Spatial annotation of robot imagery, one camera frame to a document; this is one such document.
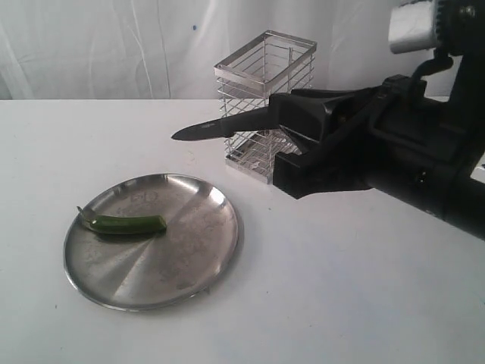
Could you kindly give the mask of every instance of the green chili pepper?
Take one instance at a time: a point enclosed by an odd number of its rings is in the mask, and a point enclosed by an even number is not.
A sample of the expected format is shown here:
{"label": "green chili pepper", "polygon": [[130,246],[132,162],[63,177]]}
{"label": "green chili pepper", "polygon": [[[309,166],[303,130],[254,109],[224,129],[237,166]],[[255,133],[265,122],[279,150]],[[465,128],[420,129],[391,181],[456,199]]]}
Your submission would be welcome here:
{"label": "green chili pepper", "polygon": [[167,223],[160,215],[138,218],[118,218],[96,215],[87,218],[84,211],[77,206],[85,226],[99,234],[147,234],[167,229]]}

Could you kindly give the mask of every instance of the knife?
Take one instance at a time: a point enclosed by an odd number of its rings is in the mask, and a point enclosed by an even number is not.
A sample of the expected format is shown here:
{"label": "knife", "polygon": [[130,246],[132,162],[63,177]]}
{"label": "knife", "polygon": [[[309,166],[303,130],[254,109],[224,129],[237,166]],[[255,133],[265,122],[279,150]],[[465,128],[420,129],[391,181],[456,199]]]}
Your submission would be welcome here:
{"label": "knife", "polygon": [[278,123],[271,117],[268,107],[231,115],[226,118],[207,121],[177,131],[174,140],[206,140],[230,138],[237,131],[277,129]]}

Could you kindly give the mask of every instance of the metal plate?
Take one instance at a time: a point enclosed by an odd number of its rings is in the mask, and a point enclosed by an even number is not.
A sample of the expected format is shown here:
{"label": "metal plate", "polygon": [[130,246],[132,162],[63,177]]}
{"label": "metal plate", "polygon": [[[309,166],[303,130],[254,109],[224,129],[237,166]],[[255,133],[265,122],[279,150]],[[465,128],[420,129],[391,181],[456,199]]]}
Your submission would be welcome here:
{"label": "metal plate", "polygon": [[238,224],[226,196],[211,184],[179,174],[154,174],[106,190],[85,209],[97,215],[162,215],[167,231],[101,235],[77,216],[64,242],[72,285],[112,309],[156,309],[211,285],[237,245]]}

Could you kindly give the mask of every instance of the white table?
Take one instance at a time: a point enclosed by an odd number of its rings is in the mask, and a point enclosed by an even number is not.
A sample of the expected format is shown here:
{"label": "white table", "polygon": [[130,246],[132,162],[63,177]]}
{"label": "white table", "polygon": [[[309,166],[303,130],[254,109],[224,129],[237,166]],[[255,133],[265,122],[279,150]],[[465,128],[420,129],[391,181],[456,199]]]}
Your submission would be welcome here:
{"label": "white table", "polygon": [[[485,242],[372,190],[294,200],[175,142],[218,101],[0,102],[1,363],[484,363]],[[244,246],[210,294],[149,313],[69,284],[64,235],[123,180],[220,187]]]}

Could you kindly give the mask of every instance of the metal wire rack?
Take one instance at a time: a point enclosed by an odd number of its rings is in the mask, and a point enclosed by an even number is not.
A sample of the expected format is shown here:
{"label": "metal wire rack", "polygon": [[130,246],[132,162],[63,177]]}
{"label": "metal wire rack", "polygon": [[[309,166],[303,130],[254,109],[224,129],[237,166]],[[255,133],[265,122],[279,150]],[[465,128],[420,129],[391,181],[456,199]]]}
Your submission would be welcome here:
{"label": "metal wire rack", "polygon": [[[224,116],[268,105],[271,93],[309,88],[317,43],[268,30],[214,66]],[[236,133],[225,141],[228,165],[271,182],[274,156],[299,152],[281,130]]]}

